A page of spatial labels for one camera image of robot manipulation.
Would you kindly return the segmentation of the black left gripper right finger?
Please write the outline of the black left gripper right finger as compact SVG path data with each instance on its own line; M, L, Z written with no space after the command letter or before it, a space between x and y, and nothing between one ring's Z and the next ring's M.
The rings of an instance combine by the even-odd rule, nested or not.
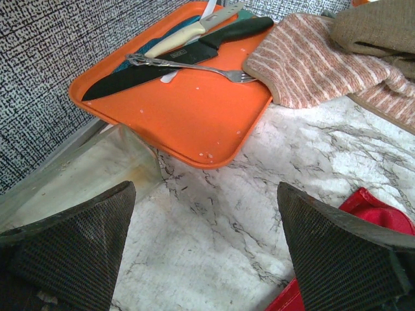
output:
M285 182L277 199L303 310L414 309L414 236Z

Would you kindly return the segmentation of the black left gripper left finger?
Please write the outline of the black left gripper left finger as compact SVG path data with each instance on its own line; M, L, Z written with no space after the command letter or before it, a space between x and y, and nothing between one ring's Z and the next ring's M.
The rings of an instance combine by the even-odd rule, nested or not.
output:
M1 233L1 309L109 310L136 189L124 181L43 220Z

